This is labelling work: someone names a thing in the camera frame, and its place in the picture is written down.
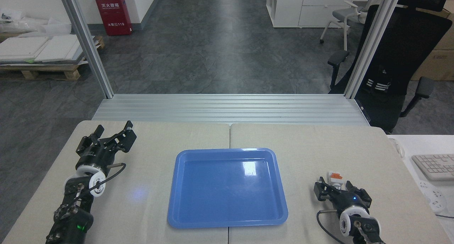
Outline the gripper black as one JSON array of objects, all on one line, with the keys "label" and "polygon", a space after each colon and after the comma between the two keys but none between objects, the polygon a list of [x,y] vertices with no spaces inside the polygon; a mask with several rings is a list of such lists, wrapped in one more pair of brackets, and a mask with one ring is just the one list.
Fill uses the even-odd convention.
[{"label": "gripper black", "polygon": [[332,193],[333,208],[336,209],[337,215],[341,215],[351,206],[358,206],[369,213],[372,199],[368,192],[362,188],[358,189],[350,181],[346,182],[345,187],[347,191],[340,191],[333,185],[327,184],[323,177],[319,177],[319,181],[314,184],[314,193],[319,201],[325,201]]},{"label": "gripper black", "polygon": [[78,144],[76,153],[80,156],[75,168],[78,169],[81,165],[89,165],[101,169],[103,172],[109,172],[107,168],[115,160],[114,153],[123,151],[128,153],[134,144],[137,136],[132,130],[133,123],[127,121],[124,129],[109,138],[101,139],[102,147],[99,145],[99,139],[104,132],[104,127],[98,125],[94,133],[89,136],[84,136]]}]

